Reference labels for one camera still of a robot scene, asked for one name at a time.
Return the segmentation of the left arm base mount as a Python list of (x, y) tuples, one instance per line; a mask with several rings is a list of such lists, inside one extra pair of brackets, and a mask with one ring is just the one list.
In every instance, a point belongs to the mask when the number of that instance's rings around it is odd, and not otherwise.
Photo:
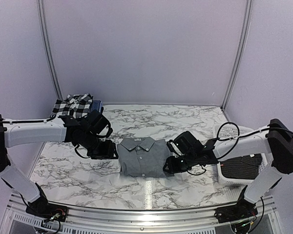
[(45, 222), (48, 221), (60, 221), (65, 222), (68, 207), (62, 206), (53, 203), (47, 203), (46, 205), (42, 205), (41, 207), (37, 207), (35, 204), (26, 203), (26, 212), (31, 215), (35, 215), (38, 217), (42, 217)]

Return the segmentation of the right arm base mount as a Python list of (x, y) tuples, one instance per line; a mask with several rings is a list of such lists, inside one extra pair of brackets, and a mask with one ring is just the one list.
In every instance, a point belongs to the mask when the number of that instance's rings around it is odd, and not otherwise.
[(249, 202), (237, 202), (234, 205), (218, 207), (214, 217), (219, 223), (233, 222), (258, 215), (255, 204)]

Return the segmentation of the grey long sleeve shirt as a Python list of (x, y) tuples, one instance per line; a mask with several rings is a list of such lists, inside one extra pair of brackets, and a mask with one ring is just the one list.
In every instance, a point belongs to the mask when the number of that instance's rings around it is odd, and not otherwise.
[(173, 177), (163, 170), (166, 159), (171, 156), (164, 139), (151, 137), (124, 138), (117, 144), (121, 166), (120, 173), (132, 177)]

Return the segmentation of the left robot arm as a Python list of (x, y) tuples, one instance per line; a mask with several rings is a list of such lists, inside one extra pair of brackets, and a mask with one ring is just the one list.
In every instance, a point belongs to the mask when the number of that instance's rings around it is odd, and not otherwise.
[(85, 158), (118, 159), (116, 144), (108, 139), (110, 122), (94, 111), (84, 117), (54, 116), (47, 119), (12, 120), (0, 115), (0, 178), (27, 201), (29, 210), (47, 217), (52, 213), (42, 188), (18, 169), (8, 148), (37, 142), (69, 142), (87, 150)]

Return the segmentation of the black white plaid shirt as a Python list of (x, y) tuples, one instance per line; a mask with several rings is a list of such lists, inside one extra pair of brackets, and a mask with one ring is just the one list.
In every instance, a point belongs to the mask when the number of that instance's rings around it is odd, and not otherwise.
[(68, 95), (66, 99), (56, 100), (51, 116), (72, 116), (81, 118), (87, 116), (92, 104), (92, 95)]

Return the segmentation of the blue shirt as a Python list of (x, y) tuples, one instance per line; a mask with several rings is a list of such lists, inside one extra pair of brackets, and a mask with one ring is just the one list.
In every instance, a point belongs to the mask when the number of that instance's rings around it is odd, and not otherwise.
[(89, 113), (91, 113), (94, 110), (96, 110), (100, 113), (103, 113), (104, 107), (103, 107), (103, 103), (101, 100), (93, 100), (92, 101), (90, 108), (89, 108)]

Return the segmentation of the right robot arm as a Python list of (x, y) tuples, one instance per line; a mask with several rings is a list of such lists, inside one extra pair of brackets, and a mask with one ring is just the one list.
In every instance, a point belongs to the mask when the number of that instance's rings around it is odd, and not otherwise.
[(227, 210), (236, 218), (243, 218), (255, 209), (265, 192), (284, 176), (293, 173), (293, 131), (276, 118), (257, 130), (247, 133), (238, 130), (233, 136), (216, 136), (204, 144), (186, 131), (167, 142), (167, 146), (174, 153), (163, 166), (164, 172), (169, 174), (242, 156), (261, 156), (265, 159), (264, 167), (253, 182), (241, 191), (236, 204), (218, 209), (220, 216), (224, 216)]

